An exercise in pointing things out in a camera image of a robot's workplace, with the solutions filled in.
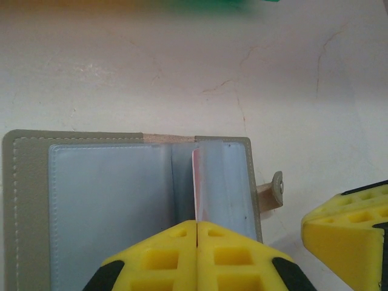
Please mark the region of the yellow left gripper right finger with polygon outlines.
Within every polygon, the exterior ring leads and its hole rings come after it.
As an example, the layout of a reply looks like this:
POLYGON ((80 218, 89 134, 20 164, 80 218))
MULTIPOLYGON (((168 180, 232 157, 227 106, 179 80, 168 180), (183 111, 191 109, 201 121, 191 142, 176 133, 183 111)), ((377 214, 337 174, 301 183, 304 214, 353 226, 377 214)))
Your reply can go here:
POLYGON ((210 222, 197 223, 198 290, 315 290, 283 252, 210 222))

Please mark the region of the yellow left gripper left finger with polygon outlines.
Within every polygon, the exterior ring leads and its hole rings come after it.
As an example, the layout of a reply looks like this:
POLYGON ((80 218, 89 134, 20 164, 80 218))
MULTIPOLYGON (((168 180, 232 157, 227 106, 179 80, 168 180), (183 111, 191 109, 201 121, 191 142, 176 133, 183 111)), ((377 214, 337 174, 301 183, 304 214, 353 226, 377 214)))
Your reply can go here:
POLYGON ((197 223, 189 220, 103 261, 84 290, 196 290, 197 223))

